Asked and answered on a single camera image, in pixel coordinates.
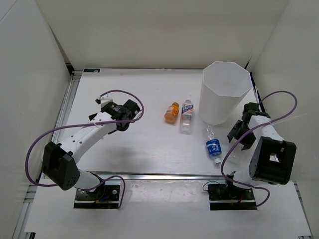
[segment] white trash can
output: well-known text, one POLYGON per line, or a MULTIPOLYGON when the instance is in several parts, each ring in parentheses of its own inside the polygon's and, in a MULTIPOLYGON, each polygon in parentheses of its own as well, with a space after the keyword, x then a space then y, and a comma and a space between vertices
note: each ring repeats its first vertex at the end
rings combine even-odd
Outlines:
POLYGON ((199 115, 211 125, 224 123, 251 89, 250 73, 234 62, 215 61, 203 70, 199 115))

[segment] blue bottle label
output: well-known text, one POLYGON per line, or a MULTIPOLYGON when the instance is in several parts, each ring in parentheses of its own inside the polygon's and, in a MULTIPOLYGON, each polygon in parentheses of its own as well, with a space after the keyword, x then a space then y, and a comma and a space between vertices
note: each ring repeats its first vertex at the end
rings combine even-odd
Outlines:
POLYGON ((219 140, 212 139, 206 142, 207 150, 209 153, 209 156, 218 156, 221 155, 221 147, 219 140))

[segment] black mounting bracket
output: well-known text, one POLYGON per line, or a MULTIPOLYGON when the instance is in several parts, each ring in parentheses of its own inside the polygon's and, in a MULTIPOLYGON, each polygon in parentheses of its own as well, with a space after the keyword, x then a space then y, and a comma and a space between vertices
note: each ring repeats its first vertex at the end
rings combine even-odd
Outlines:
POLYGON ((80 172, 72 157, 72 152, 65 152, 60 145, 51 141, 45 146, 42 172, 62 190, 68 190, 76 184, 80 172))
POLYGON ((97 200, 91 193, 77 190, 74 208, 117 209, 119 208, 121 183, 103 185, 103 194, 97 200))
POLYGON ((288 141, 260 137, 249 164, 249 176, 255 181, 285 185, 290 180, 297 147, 288 141))
POLYGON ((254 193, 251 189, 236 195, 230 193, 226 184, 209 184, 208 195, 211 211, 257 209, 254 193))

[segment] bottle label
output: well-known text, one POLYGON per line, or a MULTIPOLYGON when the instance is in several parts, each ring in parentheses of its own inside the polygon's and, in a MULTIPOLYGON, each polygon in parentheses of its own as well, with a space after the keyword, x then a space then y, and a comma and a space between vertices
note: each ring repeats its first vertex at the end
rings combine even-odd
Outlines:
POLYGON ((172 114, 174 117, 177 117, 178 115, 178 109, 176 109, 177 107, 174 106, 170 106, 168 107, 166 113, 172 114))
POLYGON ((206 142, 207 150, 209 153, 209 156, 218 156, 221 155, 221 147, 219 140, 212 139, 206 142))
POLYGON ((185 105, 181 110, 182 115, 193 116, 193 105, 185 105))

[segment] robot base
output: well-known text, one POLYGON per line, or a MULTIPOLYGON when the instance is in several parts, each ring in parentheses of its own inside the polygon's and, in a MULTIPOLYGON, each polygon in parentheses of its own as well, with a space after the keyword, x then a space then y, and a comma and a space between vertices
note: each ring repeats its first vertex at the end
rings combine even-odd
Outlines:
POLYGON ((257 209, 252 190, 232 196, 225 184, 209 184, 208 195, 211 211, 257 209))
POLYGON ((84 191, 76 191, 74 208, 86 209, 117 209, 119 207, 121 184, 104 185, 104 194, 96 201, 84 191))

